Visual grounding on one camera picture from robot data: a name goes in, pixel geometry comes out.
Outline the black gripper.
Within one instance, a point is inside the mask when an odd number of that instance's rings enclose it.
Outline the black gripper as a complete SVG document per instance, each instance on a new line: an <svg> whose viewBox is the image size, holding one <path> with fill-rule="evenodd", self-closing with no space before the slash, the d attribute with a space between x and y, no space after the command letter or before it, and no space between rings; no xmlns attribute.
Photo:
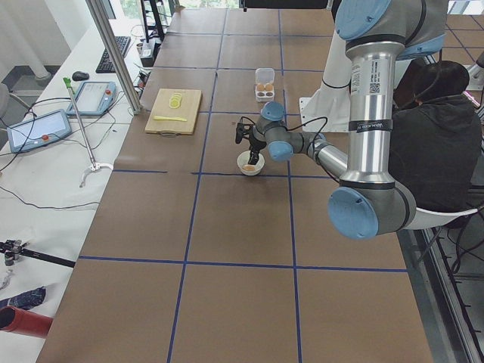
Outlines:
<svg viewBox="0 0 484 363"><path fill-rule="evenodd" d="M250 157L247 161L247 164L256 165L258 163L261 163L262 155L260 151L266 148L267 143L265 141L260 141L254 135L251 135L249 137L249 142L250 142Z"/></svg>

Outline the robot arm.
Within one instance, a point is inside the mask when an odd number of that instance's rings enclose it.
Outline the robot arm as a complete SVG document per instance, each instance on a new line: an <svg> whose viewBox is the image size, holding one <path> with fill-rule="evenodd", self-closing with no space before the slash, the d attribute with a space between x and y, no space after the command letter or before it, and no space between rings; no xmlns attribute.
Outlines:
<svg viewBox="0 0 484 363"><path fill-rule="evenodd" d="M302 125L289 130L271 101L259 119L238 123L250 164L267 150L277 162L305 154L334 177L328 215L342 235L369 239L416 223L411 192L388 171L397 61L441 50L445 1L294 1L286 9L331 10L335 30L320 88L301 101Z"/></svg>

